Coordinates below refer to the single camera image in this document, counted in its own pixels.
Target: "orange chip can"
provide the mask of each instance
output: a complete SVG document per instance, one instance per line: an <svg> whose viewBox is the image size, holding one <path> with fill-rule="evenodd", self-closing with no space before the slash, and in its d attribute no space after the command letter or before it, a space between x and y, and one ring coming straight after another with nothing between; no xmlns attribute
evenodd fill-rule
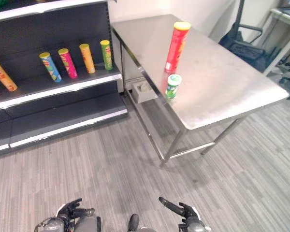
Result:
<svg viewBox="0 0 290 232"><path fill-rule="evenodd" d="M175 72L179 62L180 55L184 49L190 27L191 24L188 22L174 23L174 30L170 44L169 54L165 64L166 72L168 73Z"/></svg>
<svg viewBox="0 0 290 232"><path fill-rule="evenodd" d="M17 90L17 85L9 77L9 75L5 72L5 70L1 67L1 65L0 65L0 81L10 92Z"/></svg>
<svg viewBox="0 0 290 232"><path fill-rule="evenodd" d="M79 48L81 49L81 53L84 59L84 63L87 69L88 73L94 73L96 71L95 65L93 64L89 44L83 43L79 45Z"/></svg>

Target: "table leg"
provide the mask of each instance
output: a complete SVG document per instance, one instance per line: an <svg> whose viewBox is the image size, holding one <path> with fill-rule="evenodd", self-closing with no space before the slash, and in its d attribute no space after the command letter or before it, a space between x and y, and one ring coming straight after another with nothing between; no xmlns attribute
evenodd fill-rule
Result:
<svg viewBox="0 0 290 232"><path fill-rule="evenodd" d="M283 56L289 51L289 49L290 49L290 40L286 44L286 46L284 46L284 48L280 51L280 53L276 56L276 58L272 61L272 63L270 63L270 65L265 69L263 74L264 75L269 74L272 68L283 58Z"/></svg>
<svg viewBox="0 0 290 232"><path fill-rule="evenodd" d="M122 70L122 83L124 88L124 95L127 96L126 93L126 74L125 74L125 48L120 43L120 59L121 59L121 70Z"/></svg>
<svg viewBox="0 0 290 232"><path fill-rule="evenodd" d="M238 118L235 121L233 121L233 123L231 123L215 140L214 140L214 145L212 146L208 146L207 148L205 148L201 154L205 155L210 149L212 149L214 146L217 145L217 143L219 143L224 137L226 137L226 135L228 133L230 133L238 124L240 124L243 120L245 119L245 117L242 118Z"/></svg>
<svg viewBox="0 0 290 232"><path fill-rule="evenodd" d="M181 139L184 137L184 135L186 134L187 129L186 128L182 128L179 130L178 134L176 135L174 141L172 142L168 152L166 153L163 161L162 161L162 166L169 161L171 155L173 155L173 153L175 152L175 149L177 148L179 142L181 141Z"/></svg>

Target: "red chip can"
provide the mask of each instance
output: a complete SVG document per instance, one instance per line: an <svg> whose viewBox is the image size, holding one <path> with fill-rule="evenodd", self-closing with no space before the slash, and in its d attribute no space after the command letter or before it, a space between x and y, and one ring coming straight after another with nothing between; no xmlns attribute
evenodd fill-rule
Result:
<svg viewBox="0 0 290 232"><path fill-rule="evenodd" d="M177 64L179 62L180 54L184 49L190 27L191 24L188 22L174 23L173 36L171 40L168 58L165 64L166 72L168 73L175 72Z"/></svg>

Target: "can lid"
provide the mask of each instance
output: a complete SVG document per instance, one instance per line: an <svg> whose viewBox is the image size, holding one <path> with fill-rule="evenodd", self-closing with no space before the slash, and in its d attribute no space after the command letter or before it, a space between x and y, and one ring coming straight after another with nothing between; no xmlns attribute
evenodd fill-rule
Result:
<svg viewBox="0 0 290 232"><path fill-rule="evenodd" d="M87 48L89 47L89 44L87 43L82 43L81 45L79 45L79 48Z"/></svg>
<svg viewBox="0 0 290 232"><path fill-rule="evenodd" d="M177 29L177 30L189 30L190 27L191 27L191 24L188 23L188 22L176 22L174 23L174 27Z"/></svg>
<svg viewBox="0 0 290 232"><path fill-rule="evenodd" d="M109 42L108 40L102 40L102 41L100 42L100 44L101 44L101 45L109 45L110 42Z"/></svg>
<svg viewBox="0 0 290 232"><path fill-rule="evenodd" d="M66 53L68 53L68 52L69 52L69 50L68 50L67 48L62 48L62 49L58 50L58 54L59 54L59 55L66 54Z"/></svg>
<svg viewBox="0 0 290 232"><path fill-rule="evenodd" d="M49 52L43 52L40 54L40 58L47 58L49 56L50 56Z"/></svg>
<svg viewBox="0 0 290 232"><path fill-rule="evenodd" d="M182 77L178 74L172 74L168 77L168 84L171 86L177 86L181 83Z"/></svg>

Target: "pringles can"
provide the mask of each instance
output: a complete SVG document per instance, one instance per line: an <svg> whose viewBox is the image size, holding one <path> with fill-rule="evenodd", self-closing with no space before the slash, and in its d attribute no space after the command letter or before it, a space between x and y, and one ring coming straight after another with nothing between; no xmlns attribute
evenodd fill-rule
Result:
<svg viewBox="0 0 290 232"><path fill-rule="evenodd" d="M79 48L81 49L81 53L83 56L83 60L87 69L88 73L94 73L96 71L95 65L92 60L89 44L83 43L79 45Z"/></svg>
<svg viewBox="0 0 290 232"><path fill-rule="evenodd" d="M66 67L66 70L69 74L69 77L71 79L77 78L77 72L76 72L76 69L74 67L69 50L67 48L62 48L62 49L58 50L58 54L61 57L61 60L63 62L64 67Z"/></svg>
<svg viewBox="0 0 290 232"><path fill-rule="evenodd" d="M5 70L1 67L1 65L0 65L0 81L10 92L17 90L17 85L13 82L13 80L9 77L9 75L5 72Z"/></svg>
<svg viewBox="0 0 290 232"><path fill-rule="evenodd" d="M111 54L110 42L108 40L102 40L100 44L102 48L105 69L111 70L113 66L112 66L112 54Z"/></svg>
<svg viewBox="0 0 290 232"><path fill-rule="evenodd" d="M165 91L167 99L173 99L176 96L177 88L182 81L182 77L177 74L169 75L168 77L168 87Z"/></svg>
<svg viewBox="0 0 290 232"><path fill-rule="evenodd" d="M191 24L188 22L174 23L171 45L169 49L168 58L165 64L166 72L168 73L175 72L177 64L179 62L180 54L184 49L190 27Z"/></svg>
<svg viewBox="0 0 290 232"><path fill-rule="evenodd" d="M49 54L49 52L43 52L40 54L40 58L45 65L46 69L48 70L50 76L55 82L61 81L61 76Z"/></svg>

